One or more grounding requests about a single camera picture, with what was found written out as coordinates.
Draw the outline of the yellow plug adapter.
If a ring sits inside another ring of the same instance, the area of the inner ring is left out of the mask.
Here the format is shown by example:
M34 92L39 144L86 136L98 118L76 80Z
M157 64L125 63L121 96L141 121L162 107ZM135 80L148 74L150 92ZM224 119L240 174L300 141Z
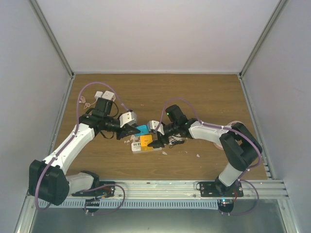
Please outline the yellow plug adapter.
M150 134L141 135L140 136L140 146L147 147L150 143L152 143L153 137Z

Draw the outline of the white power strip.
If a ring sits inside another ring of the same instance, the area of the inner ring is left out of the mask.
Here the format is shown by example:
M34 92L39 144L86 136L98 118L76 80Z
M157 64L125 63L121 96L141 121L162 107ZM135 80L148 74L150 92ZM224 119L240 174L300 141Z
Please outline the white power strip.
M131 150L132 153L144 153L144 152L152 152L152 151L159 151L162 150L162 148L153 148L153 147L142 147L140 142L133 142L131 143Z

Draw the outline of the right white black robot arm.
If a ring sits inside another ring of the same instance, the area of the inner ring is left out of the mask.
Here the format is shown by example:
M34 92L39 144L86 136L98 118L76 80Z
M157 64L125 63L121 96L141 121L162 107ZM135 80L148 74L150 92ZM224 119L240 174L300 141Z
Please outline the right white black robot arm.
M240 122L233 125L214 125L196 118L188 119L179 106L172 105L164 110L170 119L169 124L151 120L148 131L156 133L157 139L148 144L154 149L170 144L170 138L179 135L182 138L201 139L221 145L228 164L215 179L215 191L225 197L232 192L232 185L251 168L258 159L261 163L262 147Z

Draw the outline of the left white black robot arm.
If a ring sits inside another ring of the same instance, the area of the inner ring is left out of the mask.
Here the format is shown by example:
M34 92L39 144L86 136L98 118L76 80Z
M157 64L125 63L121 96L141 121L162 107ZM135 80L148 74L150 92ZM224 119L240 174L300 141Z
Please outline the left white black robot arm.
M139 133L134 126L137 115L132 111L111 116L114 101L98 98L96 105L78 118L73 131L44 160L34 160L29 167L29 194L53 205L60 205L68 195L85 191L95 196L100 184L92 172L82 171L76 175L67 175L67 171L81 152L95 136L104 131L115 134L116 139Z

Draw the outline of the pink round power socket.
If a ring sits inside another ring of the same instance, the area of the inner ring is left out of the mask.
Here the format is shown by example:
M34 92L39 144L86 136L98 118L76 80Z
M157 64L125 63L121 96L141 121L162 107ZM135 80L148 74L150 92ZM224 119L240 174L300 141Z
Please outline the pink round power socket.
M214 143L214 146L219 150L223 150L223 147L221 144Z

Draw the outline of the white cube socket tiger sticker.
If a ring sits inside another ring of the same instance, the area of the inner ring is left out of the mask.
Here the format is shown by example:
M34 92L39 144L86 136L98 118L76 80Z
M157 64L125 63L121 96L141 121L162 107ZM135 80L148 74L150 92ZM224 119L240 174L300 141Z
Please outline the white cube socket tiger sticker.
M106 99L106 100L110 100L110 101L115 101L116 95L115 95L114 92L111 92L111 91L106 90L106 91L103 93L102 98L103 98L103 99Z

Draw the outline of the blue plug adapter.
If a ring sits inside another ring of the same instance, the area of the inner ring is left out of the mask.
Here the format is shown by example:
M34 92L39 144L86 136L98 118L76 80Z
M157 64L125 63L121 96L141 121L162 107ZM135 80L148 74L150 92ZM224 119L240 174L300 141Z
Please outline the blue plug adapter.
M139 130L139 133L136 133L135 136L139 137L141 135L146 135L149 133L147 125L140 125L136 127L137 130Z

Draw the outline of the black charger plug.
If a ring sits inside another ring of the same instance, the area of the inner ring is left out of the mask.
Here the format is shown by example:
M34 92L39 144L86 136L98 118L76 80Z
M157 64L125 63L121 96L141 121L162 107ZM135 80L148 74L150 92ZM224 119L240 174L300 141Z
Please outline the black charger plug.
M150 145L154 149L164 148L165 147L165 145L163 143L161 143L160 141L153 141Z

